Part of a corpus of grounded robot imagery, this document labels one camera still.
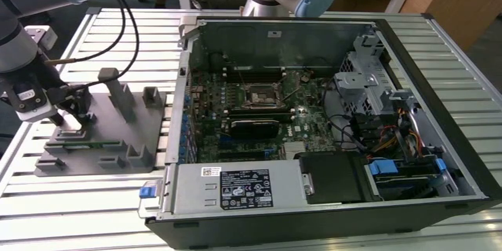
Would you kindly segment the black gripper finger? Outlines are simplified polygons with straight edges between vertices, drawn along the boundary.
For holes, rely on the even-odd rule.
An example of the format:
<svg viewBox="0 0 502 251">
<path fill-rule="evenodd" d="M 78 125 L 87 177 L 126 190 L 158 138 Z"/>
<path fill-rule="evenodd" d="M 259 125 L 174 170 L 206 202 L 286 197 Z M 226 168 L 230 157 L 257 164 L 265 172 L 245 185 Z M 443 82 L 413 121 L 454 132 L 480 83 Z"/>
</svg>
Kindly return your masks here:
<svg viewBox="0 0 502 251">
<path fill-rule="evenodd" d="M 64 124 L 64 111 L 56 109 L 55 113 L 48 117 L 48 120 L 56 126 L 62 126 Z"/>
<path fill-rule="evenodd" d="M 91 114 L 88 113 L 88 110 L 86 108 L 82 108 L 82 107 L 78 107 L 75 112 L 76 112 L 75 118 L 76 118 L 78 122 L 80 123 L 82 128 L 86 128 L 87 125 L 91 122 Z"/>
</svg>

